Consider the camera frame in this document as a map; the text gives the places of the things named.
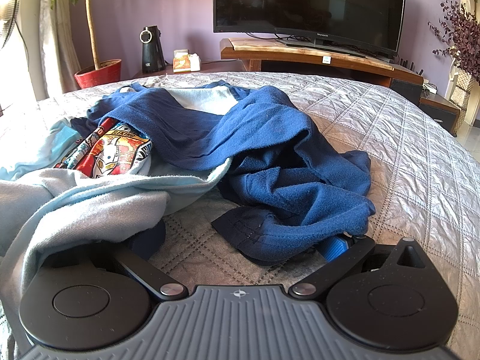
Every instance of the gray bedspread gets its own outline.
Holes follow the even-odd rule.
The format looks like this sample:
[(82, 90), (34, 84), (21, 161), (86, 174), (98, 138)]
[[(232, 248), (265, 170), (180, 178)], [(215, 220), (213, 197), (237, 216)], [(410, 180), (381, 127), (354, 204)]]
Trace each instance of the gray bedspread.
[[(368, 152), (373, 179), (369, 198), (377, 210), (370, 217), (368, 235), (386, 244), (410, 236), (423, 246), (460, 307), (459, 320), (448, 345), (464, 360), (478, 359), (480, 166), (477, 161), (426, 114), (384, 87), (283, 73), (196, 73), (139, 82), (181, 88), (219, 79), (248, 88), (276, 86), (312, 117), (337, 151)], [(84, 116), (86, 109), (102, 95), (126, 83), (13, 105), (0, 118), (0, 149), (5, 153), (4, 148), (11, 147), (12, 139), (16, 139), (16, 147), (21, 147), (22, 140), (46, 132), (62, 117)], [(288, 287), (323, 264), (317, 252), (306, 252), (267, 268), (247, 261), (210, 225), (232, 207), (235, 204), (221, 198), (215, 189), (189, 207), (165, 217), (166, 243), (151, 262), (190, 288), (199, 283), (283, 283)], [(1, 308), (0, 327), (0, 334), (3, 333), (0, 358), (6, 358), (12, 342)]]

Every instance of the navy blue shirt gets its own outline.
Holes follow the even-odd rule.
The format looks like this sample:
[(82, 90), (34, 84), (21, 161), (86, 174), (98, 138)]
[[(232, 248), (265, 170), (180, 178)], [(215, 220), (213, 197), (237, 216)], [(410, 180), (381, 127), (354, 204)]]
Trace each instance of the navy blue shirt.
[(152, 140), (162, 159), (187, 170), (234, 161), (219, 188), (244, 205), (213, 222), (246, 256), (284, 261), (344, 231), (363, 234), (375, 212), (366, 198), (370, 159), (364, 151), (337, 153), (311, 118), (281, 90), (228, 86), (238, 104), (226, 115), (183, 108), (162, 88), (132, 84), (112, 93), (72, 125), (84, 135), (106, 117), (128, 123)]

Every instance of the tissue box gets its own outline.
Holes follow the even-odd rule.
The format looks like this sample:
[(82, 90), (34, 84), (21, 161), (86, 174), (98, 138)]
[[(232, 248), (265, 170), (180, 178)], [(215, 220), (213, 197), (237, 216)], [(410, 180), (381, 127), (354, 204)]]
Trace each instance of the tissue box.
[(200, 71), (202, 62), (200, 57), (196, 54), (186, 54), (184, 52), (177, 52), (173, 59), (173, 72), (185, 71)]

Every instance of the tv base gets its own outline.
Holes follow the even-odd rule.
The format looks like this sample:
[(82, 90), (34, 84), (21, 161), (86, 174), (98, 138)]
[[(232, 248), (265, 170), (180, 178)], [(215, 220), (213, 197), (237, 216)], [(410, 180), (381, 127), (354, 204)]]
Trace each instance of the tv base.
[(344, 47), (336, 47), (330, 46), (329, 44), (323, 44), (321, 40), (317, 40), (314, 42), (301, 42), (300, 40), (295, 39), (277, 39), (277, 41), (289, 47), (306, 47), (317, 50), (331, 51), (333, 53), (348, 54), (350, 56), (357, 56), (360, 58), (367, 57), (365, 54), (362, 54), (358, 51), (350, 50)]

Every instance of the black tv screen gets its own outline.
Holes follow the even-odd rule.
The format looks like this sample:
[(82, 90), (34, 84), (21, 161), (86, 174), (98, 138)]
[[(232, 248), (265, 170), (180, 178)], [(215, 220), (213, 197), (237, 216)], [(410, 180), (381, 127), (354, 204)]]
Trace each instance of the black tv screen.
[(299, 35), (393, 55), (404, 4), (405, 0), (214, 0), (214, 31)]

